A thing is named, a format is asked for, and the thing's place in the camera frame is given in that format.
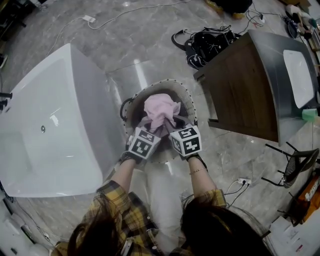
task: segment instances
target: chair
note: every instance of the chair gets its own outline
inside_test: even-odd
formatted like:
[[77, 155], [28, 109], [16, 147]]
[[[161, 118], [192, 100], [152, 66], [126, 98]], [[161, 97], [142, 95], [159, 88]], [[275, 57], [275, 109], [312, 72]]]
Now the chair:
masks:
[[319, 148], [310, 151], [298, 151], [290, 143], [287, 142], [287, 144], [294, 149], [293, 154], [289, 154], [269, 144], [265, 144], [267, 147], [284, 154], [286, 156], [286, 159], [288, 160], [285, 171], [283, 172], [278, 170], [279, 173], [283, 174], [280, 182], [275, 183], [264, 177], [261, 178], [262, 180], [269, 182], [277, 187], [285, 187], [286, 189], [290, 188], [295, 183], [299, 173], [304, 172], [313, 166], [319, 155]]

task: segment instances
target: sink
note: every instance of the sink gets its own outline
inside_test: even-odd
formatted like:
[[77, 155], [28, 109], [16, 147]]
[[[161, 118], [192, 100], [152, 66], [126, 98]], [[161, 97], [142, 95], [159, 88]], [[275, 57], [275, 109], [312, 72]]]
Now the sink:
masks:
[[0, 180], [12, 197], [93, 193], [125, 148], [105, 73], [71, 44], [31, 70], [0, 114]]
[[307, 61], [300, 51], [284, 50], [284, 63], [288, 72], [294, 101], [301, 109], [314, 97], [314, 87]]

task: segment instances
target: white cable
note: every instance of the white cable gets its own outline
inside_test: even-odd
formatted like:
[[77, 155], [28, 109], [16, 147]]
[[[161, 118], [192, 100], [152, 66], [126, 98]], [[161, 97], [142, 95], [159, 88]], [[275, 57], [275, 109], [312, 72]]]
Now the white cable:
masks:
[[[137, 8], [137, 9], [133, 9], [133, 10], [128, 10], [128, 11], [125, 11], [125, 12], [122, 12], [120, 13], [118, 16], [108, 20], [107, 22], [103, 23], [101, 26], [99, 27], [92, 27], [90, 26], [90, 22], [88, 21], [88, 26], [90, 29], [92, 30], [98, 30], [100, 28], [102, 28], [104, 25], [106, 25], [107, 23], [109, 22], [112, 22], [114, 21], [115, 19], [119, 18], [120, 16], [124, 15], [124, 14], [127, 14], [127, 13], [130, 13], [130, 12], [134, 12], [134, 11], [137, 11], [137, 10], [140, 10], [140, 9], [148, 9], [148, 8], [156, 8], [156, 7], [161, 7], [161, 6], [174, 6], [174, 5], [177, 5], [177, 4], [183, 4], [183, 3], [189, 3], [191, 2], [192, 0], [188, 0], [188, 1], [180, 1], [180, 2], [175, 2], [175, 3], [170, 3], [170, 4], [159, 4], [159, 5], [155, 5], [155, 6], [143, 6], [143, 7], [140, 7], [140, 8]], [[75, 18], [73, 20], [71, 20], [68, 24], [64, 25], [63, 28], [60, 30], [59, 34], [57, 35], [56, 39], [55, 39], [55, 42], [53, 44], [53, 46], [51, 47], [51, 49], [49, 50], [49, 52], [47, 53], [47, 55], [45, 57], [48, 57], [49, 54], [51, 53], [51, 51], [53, 50], [53, 48], [56, 46], [57, 44], [57, 41], [62, 33], [62, 31], [65, 29], [66, 26], [70, 25], [72, 22], [75, 22], [79, 19], [82, 19], [83, 17], [78, 17], [78, 18]]]
[[231, 189], [232, 185], [235, 184], [236, 182], [238, 182], [238, 180], [235, 180], [234, 182], [231, 183], [231, 185], [229, 186], [228, 190], [226, 191], [225, 195], [228, 194], [229, 190]]
[[122, 12], [120, 13], [118, 16], [112, 18], [112, 19], [109, 19], [107, 22], [103, 23], [101, 26], [98, 26], [98, 27], [92, 27], [90, 26], [90, 22], [88, 21], [88, 26], [90, 29], [92, 30], [98, 30], [100, 28], [102, 28], [104, 25], [106, 25], [107, 23], [109, 22], [112, 22], [114, 21], [115, 19], [119, 18], [120, 16], [124, 15], [124, 14], [127, 14], [127, 13], [131, 13], [131, 12], [134, 12], [134, 11], [137, 11], [137, 10], [140, 10], [140, 9], [148, 9], [148, 8], [155, 8], [155, 7], [160, 7], [160, 6], [174, 6], [174, 5], [177, 5], [177, 4], [186, 4], [186, 3], [189, 3], [191, 2], [192, 0], [188, 0], [188, 1], [180, 1], [180, 2], [175, 2], [175, 3], [170, 3], [170, 4], [159, 4], [159, 5], [155, 5], [155, 6], [143, 6], [143, 7], [140, 7], [140, 8], [137, 8], [137, 9], [133, 9], [133, 10], [127, 10], [125, 12]]
[[56, 37], [56, 39], [55, 39], [55, 42], [54, 42], [53, 46], [51, 47], [50, 51], [47, 53], [47, 55], [46, 55], [45, 57], [48, 57], [48, 56], [49, 56], [49, 54], [51, 53], [52, 49], [56, 46], [57, 41], [58, 41], [58, 39], [59, 39], [59, 37], [60, 37], [60, 35], [61, 35], [62, 31], [64, 30], [64, 28], [65, 28], [66, 26], [70, 25], [72, 22], [75, 22], [75, 21], [77, 21], [77, 20], [79, 20], [79, 19], [82, 19], [82, 18], [83, 18], [83, 17], [75, 18], [75, 19], [71, 20], [68, 24], [64, 25], [64, 27], [60, 30], [59, 34], [57, 35], [57, 37]]

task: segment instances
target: electrical outlet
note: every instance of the electrical outlet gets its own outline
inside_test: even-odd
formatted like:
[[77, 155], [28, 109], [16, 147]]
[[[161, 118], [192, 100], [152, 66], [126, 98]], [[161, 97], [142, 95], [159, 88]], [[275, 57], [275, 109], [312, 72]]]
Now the electrical outlet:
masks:
[[96, 21], [94, 17], [88, 16], [88, 15], [83, 16], [82, 19], [89, 23], [94, 23]]
[[238, 178], [238, 183], [239, 184], [243, 184], [245, 182], [245, 184], [251, 184], [251, 179], [249, 178]]

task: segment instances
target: yellow plaid shirt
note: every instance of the yellow plaid shirt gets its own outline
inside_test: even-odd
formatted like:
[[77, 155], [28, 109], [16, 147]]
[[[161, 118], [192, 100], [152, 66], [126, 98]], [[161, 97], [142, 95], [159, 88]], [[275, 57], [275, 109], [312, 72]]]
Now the yellow plaid shirt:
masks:
[[[82, 222], [90, 222], [99, 210], [99, 198], [105, 195], [109, 200], [109, 211], [114, 216], [120, 242], [124, 245], [127, 239], [132, 241], [131, 256], [163, 256], [158, 248], [155, 236], [158, 233], [157, 226], [149, 217], [149, 213], [143, 202], [133, 192], [127, 194], [124, 189], [114, 181], [109, 181], [105, 186], [97, 190], [97, 195]], [[213, 197], [217, 206], [225, 207], [226, 200], [222, 190], [211, 190], [204, 196]], [[67, 242], [61, 242], [52, 252], [52, 256], [67, 256]], [[171, 256], [192, 256], [188, 245], [176, 248]]]

